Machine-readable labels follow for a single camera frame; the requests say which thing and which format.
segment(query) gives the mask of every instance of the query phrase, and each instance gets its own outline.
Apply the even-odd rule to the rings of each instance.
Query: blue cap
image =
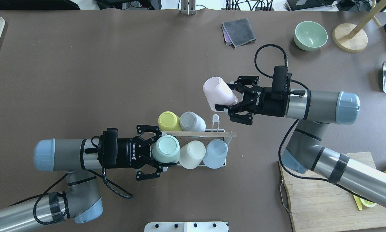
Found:
[[[100,199],[94,203],[88,210],[74,218],[75,223],[81,224],[98,218],[103,213],[103,204]]]
[[[34,166],[40,171],[54,170],[55,139],[39,141],[34,149]]]
[[[289,150],[287,150],[287,148],[284,150],[283,155],[281,156],[281,162],[287,168],[298,173],[304,174],[307,171],[307,169],[296,160],[296,158],[289,152]]]
[[[340,92],[336,105],[336,123],[353,124],[359,116],[360,100],[356,94]]]

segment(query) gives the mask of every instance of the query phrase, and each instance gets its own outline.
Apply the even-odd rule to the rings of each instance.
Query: green bowl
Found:
[[[313,51],[326,44],[327,32],[316,22],[304,21],[296,26],[294,40],[300,49]]]

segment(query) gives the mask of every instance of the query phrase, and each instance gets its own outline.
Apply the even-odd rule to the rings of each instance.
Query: gray cloth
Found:
[[[234,47],[242,46],[249,42],[256,41],[256,36],[254,35],[253,29],[250,26],[249,19],[247,18],[222,22],[222,26],[230,37]]]

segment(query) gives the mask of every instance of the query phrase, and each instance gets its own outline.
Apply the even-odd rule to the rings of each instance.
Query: wooden stand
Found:
[[[364,26],[386,6],[386,0],[381,0],[369,14],[358,24],[341,24],[333,29],[333,40],[337,46],[349,53],[363,51],[368,44],[368,36]]]

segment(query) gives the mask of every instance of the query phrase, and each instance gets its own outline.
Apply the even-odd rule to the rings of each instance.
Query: wooden cutting board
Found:
[[[347,154],[375,168],[370,152]],[[336,232],[386,227],[386,208],[363,206],[359,211],[353,196],[328,182],[295,178],[280,167],[295,232]],[[321,177],[310,170],[301,176]]]

